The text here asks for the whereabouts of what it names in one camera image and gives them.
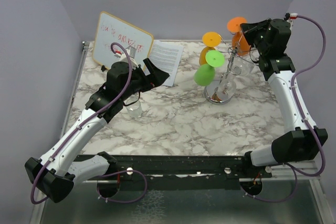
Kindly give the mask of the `printed paper sheet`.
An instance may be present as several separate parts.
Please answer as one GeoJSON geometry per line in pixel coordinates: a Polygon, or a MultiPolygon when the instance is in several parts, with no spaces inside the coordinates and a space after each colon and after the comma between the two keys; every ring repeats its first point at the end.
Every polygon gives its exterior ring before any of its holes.
{"type": "Polygon", "coordinates": [[[170,76],[163,83],[164,86],[174,86],[177,70],[181,61],[184,47],[172,42],[155,40],[149,55],[149,59],[160,70],[170,76]]]}

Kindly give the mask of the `clear wine glass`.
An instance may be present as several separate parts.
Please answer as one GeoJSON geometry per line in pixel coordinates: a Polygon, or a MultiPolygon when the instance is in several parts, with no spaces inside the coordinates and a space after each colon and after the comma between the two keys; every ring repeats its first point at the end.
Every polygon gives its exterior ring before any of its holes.
{"type": "Polygon", "coordinates": [[[232,62],[228,65],[227,72],[223,75],[215,91],[214,98],[221,102],[228,102],[236,92],[235,78],[249,73],[249,65],[243,62],[232,62]]]}

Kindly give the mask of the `chrome wine glass rack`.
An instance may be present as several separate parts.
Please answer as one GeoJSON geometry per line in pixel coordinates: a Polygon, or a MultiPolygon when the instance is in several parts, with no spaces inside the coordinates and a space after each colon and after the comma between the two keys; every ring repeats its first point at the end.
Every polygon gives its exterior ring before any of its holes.
{"type": "Polygon", "coordinates": [[[237,89],[235,78],[250,74],[257,65],[257,59],[252,58],[253,51],[254,48],[245,41],[241,32],[233,36],[227,49],[229,58],[226,71],[204,88],[204,96],[208,102],[224,105],[232,99],[237,89]]]}

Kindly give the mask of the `yellow framed whiteboard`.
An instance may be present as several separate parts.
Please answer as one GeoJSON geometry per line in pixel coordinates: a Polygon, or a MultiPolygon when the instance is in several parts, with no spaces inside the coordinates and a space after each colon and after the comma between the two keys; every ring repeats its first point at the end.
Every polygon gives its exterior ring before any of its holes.
{"type": "Polygon", "coordinates": [[[121,54],[123,54],[119,46],[112,45],[114,42],[125,48],[130,53],[130,57],[137,64],[143,66],[143,60],[149,56],[154,38],[153,35],[141,28],[107,12],[101,12],[92,58],[107,69],[119,61],[121,54]]]}

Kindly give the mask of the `green plastic wine glass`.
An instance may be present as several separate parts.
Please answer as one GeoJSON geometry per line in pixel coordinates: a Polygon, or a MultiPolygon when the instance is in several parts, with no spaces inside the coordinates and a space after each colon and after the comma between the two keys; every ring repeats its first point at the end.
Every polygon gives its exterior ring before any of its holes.
{"type": "Polygon", "coordinates": [[[215,77],[215,69],[225,62],[224,55],[218,50],[202,51],[199,59],[200,67],[194,75],[194,81],[199,86],[209,85],[215,77]]]}

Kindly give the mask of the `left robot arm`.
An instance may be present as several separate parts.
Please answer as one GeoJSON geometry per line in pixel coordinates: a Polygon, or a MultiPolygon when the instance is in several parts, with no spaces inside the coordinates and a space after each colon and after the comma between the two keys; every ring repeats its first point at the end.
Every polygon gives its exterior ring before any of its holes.
{"type": "Polygon", "coordinates": [[[54,203],[64,200],[78,183],[115,175],[117,161],[106,152],[85,161],[75,159],[88,141],[123,109],[125,100],[161,86],[170,76],[150,59],[143,62],[149,74],[140,66],[131,69],[127,62],[115,62],[107,72],[106,82],[90,97],[70,130],[47,153],[40,158],[31,157],[25,163],[33,187],[54,203]]]}

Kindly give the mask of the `yellow plastic wine glass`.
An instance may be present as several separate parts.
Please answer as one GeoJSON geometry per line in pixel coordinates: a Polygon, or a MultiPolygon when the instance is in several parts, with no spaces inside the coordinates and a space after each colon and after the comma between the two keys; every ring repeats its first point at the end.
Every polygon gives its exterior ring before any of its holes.
{"type": "Polygon", "coordinates": [[[219,33],[214,31],[206,32],[202,36],[202,42],[205,45],[205,48],[202,49],[199,57],[199,65],[206,64],[206,53],[210,50],[214,50],[222,41],[222,38],[219,33]]]}

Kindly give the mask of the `orange plastic wine glass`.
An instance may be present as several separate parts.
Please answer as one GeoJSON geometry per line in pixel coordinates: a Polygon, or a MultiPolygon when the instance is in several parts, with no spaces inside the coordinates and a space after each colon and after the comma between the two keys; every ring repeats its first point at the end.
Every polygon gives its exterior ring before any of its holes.
{"type": "Polygon", "coordinates": [[[227,23],[228,31],[234,34],[232,37],[232,47],[237,49],[237,54],[241,57],[248,54],[250,50],[250,45],[246,41],[240,27],[244,23],[247,23],[244,17],[234,17],[227,23]]]}

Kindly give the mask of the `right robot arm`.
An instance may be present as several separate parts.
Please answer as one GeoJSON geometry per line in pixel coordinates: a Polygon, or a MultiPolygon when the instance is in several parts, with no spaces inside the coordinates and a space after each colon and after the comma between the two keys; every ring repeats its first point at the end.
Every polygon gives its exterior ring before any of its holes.
{"type": "Polygon", "coordinates": [[[283,19],[242,23],[247,43],[259,53],[258,67],[274,92],[285,124],[284,135],[268,147],[246,153],[250,159],[241,164],[246,177],[254,177],[260,166],[309,161],[316,157],[328,134],[312,119],[296,80],[296,69],[285,50],[291,25],[283,19]]]}

